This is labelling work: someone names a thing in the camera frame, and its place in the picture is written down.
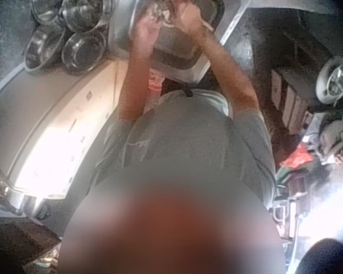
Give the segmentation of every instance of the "hand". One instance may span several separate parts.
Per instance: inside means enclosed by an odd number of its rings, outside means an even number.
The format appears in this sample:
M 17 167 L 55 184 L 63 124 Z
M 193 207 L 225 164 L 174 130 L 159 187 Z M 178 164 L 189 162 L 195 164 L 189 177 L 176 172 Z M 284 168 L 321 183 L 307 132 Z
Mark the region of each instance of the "hand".
M 141 15 L 133 30 L 133 49 L 138 53 L 150 56 L 159 36 L 162 22 L 157 22 L 150 16 L 147 9 Z
M 192 3 L 181 2 L 177 6 L 175 27 L 186 33 L 196 43 L 200 43 L 205 36 L 201 10 Z

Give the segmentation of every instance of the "sleeve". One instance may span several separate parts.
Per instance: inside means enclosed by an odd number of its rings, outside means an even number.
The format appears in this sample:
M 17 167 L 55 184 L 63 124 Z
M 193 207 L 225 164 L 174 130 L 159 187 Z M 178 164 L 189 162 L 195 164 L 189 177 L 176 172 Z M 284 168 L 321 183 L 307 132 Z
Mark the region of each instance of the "sleeve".
M 234 118 L 234 125 L 242 140 L 250 150 L 260 171 L 261 179 L 270 191 L 270 200 L 276 195 L 276 165 L 272 144 L 263 115 L 257 110 L 246 110 Z
M 103 147 L 101 160 L 91 177 L 91 188 L 122 168 L 122 158 L 133 122 L 114 119 L 111 122 Z

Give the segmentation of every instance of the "stainless steel sink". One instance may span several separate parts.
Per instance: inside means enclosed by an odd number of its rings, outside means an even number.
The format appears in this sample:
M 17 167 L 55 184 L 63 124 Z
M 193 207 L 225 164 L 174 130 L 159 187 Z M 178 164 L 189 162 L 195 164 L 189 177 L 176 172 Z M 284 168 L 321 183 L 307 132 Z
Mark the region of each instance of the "stainless steel sink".
M 194 0 L 202 17 L 214 28 L 215 37 L 225 44 L 250 0 Z M 111 56 L 128 59 L 131 48 L 130 33 L 145 0 L 118 0 L 110 22 L 109 50 Z M 184 83 L 198 83 L 210 64 L 201 51 L 184 33 L 163 27 L 152 56 L 153 69 L 166 77 Z

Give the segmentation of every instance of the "metal bowl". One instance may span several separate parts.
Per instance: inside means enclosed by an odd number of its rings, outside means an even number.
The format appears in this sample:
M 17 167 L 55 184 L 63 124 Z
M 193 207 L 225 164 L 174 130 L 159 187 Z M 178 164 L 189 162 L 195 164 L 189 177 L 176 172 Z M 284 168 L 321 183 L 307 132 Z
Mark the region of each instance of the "metal bowl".
M 98 30 L 74 34 L 62 50 L 62 62 L 68 72 L 79 74 L 95 68 L 103 57 L 106 39 Z
M 65 41 L 65 32 L 65 29 L 57 25 L 37 28 L 26 48 L 26 71 L 34 72 L 49 67 L 59 57 Z
M 85 33 L 108 24 L 113 0 L 63 0 L 61 16 L 75 33 Z
M 50 25 L 55 22 L 62 0 L 31 0 L 30 8 L 38 23 Z

